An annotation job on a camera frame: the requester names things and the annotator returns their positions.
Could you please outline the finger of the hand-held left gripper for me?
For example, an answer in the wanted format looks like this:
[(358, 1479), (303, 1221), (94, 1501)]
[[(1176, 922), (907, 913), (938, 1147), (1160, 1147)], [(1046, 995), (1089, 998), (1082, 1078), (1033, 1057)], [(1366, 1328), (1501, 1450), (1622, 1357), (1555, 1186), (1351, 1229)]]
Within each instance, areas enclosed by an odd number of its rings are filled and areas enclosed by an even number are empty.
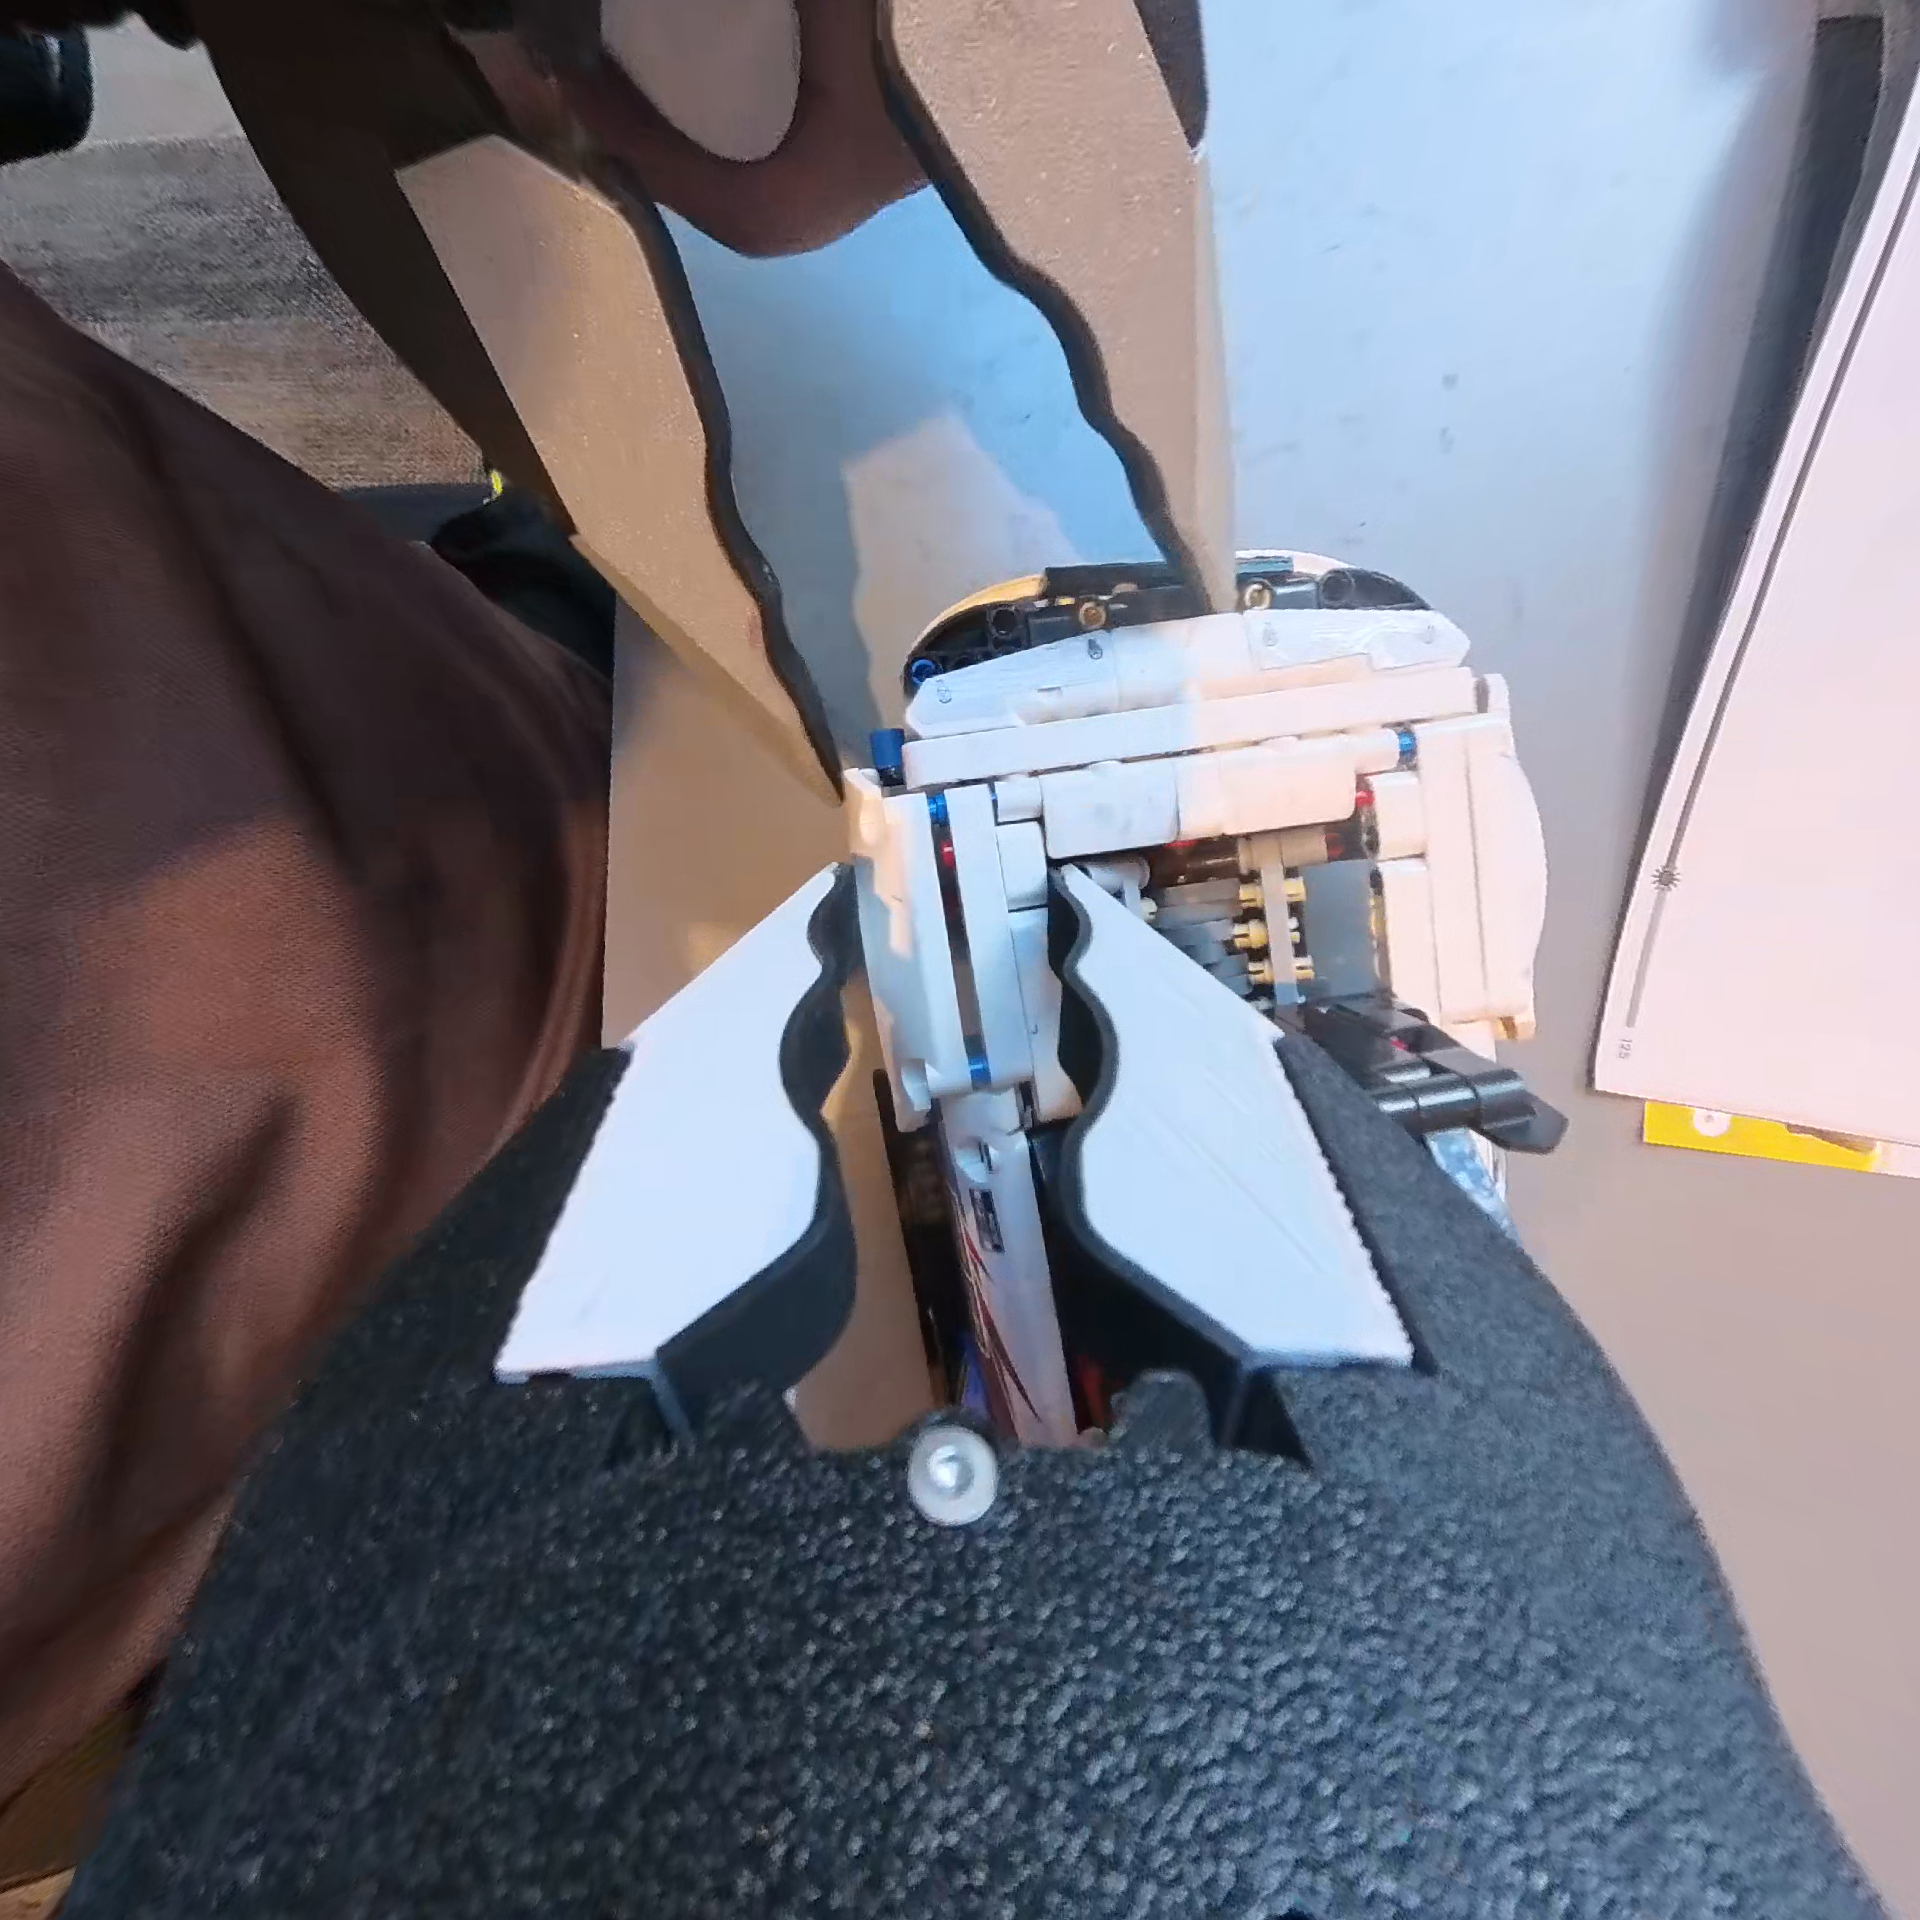
[(1199, 8), (888, 0), (873, 66), (969, 244), (1060, 330), (1160, 559), (1232, 607)]
[(575, 553), (813, 789), (846, 800), (821, 694), (731, 494), (731, 424), (679, 251), (518, 140), (398, 177)]

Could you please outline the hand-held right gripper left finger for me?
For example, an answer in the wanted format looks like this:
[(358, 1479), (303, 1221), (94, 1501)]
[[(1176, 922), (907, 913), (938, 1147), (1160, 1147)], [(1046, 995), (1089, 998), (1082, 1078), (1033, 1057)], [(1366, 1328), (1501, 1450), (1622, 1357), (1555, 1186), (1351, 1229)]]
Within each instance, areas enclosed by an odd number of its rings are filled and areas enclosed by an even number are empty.
[(819, 867), (621, 1039), (501, 1381), (631, 1374), (697, 1430), (723, 1397), (794, 1397), (830, 1357), (854, 1229), (821, 1103), (854, 960), (854, 876)]

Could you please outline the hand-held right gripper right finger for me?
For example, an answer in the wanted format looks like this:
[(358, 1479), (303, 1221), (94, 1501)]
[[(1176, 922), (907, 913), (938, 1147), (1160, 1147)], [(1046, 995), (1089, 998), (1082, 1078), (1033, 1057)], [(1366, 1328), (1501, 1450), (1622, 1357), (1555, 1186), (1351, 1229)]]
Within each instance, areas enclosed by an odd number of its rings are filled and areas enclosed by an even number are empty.
[(1214, 1438), (1306, 1450), (1282, 1367), (1411, 1367), (1282, 1029), (1094, 876), (1048, 876), (1060, 1064), (1082, 1109), (1046, 1151), (1061, 1350), (1110, 1388), (1192, 1374)]

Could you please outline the toy brick race car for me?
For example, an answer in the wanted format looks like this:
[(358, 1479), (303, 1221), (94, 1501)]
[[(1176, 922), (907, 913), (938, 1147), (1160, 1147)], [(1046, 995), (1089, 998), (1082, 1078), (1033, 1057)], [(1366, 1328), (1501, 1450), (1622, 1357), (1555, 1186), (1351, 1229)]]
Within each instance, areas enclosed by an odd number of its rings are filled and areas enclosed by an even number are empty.
[[(1379, 573), (1253, 553), (1199, 607), (1169, 564), (1041, 573), (947, 607), (900, 670), (870, 773), (994, 784), (1060, 867), (1094, 876), (1282, 1039), (1311, 1039), (1510, 1229), (1507, 1162), (1561, 1113), (1501, 1064), (1531, 1039), (1545, 817), (1507, 683)], [(1046, 1229), (1061, 1119), (975, 1089), (888, 1151), (938, 1388), (1068, 1448), (1116, 1388), (1079, 1367)]]

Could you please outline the grey desk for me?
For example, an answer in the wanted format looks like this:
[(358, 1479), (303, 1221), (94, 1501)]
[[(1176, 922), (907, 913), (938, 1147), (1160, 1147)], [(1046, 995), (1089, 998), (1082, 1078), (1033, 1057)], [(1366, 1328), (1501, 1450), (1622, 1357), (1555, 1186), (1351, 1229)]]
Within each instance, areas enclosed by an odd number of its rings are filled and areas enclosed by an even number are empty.
[[(1696, 564), (1790, 194), (1816, 8), (1208, 8), (1238, 546), (1415, 583), (1507, 671), (1552, 844), (1567, 1135), (1515, 1241), (1683, 1463), (1776, 1710), (1912, 1915), (1912, 1177), (1645, 1147), (1592, 1089)], [(1048, 321), (938, 194), (741, 258), (668, 212), (731, 494), (849, 750), (1001, 578), (1136, 559)]]

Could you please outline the person's left hand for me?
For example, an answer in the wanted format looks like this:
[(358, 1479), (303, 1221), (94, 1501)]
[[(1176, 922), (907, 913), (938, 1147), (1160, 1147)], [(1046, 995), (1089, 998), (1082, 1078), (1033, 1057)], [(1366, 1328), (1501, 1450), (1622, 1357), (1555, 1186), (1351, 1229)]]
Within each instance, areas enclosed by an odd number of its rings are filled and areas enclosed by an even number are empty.
[(796, 8), (796, 109), (772, 158), (706, 158), (635, 90), (612, 90), (603, 148), (652, 203), (748, 258), (819, 251), (925, 186), (925, 170), (881, 96), (870, 0)]

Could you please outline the open instruction booklet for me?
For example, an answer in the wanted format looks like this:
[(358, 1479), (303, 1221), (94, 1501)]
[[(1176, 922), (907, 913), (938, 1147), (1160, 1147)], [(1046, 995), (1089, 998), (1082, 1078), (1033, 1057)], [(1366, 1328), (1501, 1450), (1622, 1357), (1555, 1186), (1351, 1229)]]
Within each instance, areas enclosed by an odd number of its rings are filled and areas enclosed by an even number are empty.
[(1884, 109), (1626, 881), (1599, 1089), (1753, 1162), (1920, 1147), (1920, 106)]

